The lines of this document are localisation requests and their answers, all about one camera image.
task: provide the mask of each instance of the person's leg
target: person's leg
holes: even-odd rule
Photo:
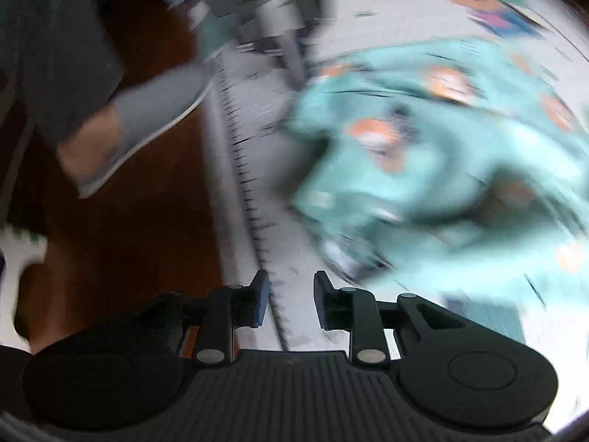
[[[202,98],[208,78],[186,64],[109,102],[123,70],[94,0],[27,0],[17,9],[21,97],[82,197]]]

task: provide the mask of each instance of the teal cloth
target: teal cloth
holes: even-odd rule
[[[330,141],[293,203],[332,267],[370,289],[589,302],[589,141],[540,74],[483,39],[326,65],[288,129]],[[529,190],[525,208],[472,218],[502,180]]]
[[[525,344],[519,313],[513,307],[456,299],[446,301],[444,305],[447,309],[460,316],[466,317],[514,341]]]

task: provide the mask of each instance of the dark brown floor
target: dark brown floor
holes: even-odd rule
[[[189,60],[183,22],[160,0],[116,0],[111,32],[136,84]],[[219,261],[194,111],[130,159],[95,196],[79,200],[35,138],[13,205],[48,237],[21,309],[34,351],[171,289],[200,297],[219,286]]]

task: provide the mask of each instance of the foot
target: foot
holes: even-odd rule
[[[211,75],[210,68],[189,63],[123,90],[60,145],[61,166],[80,197],[92,196],[126,160],[200,104]]]

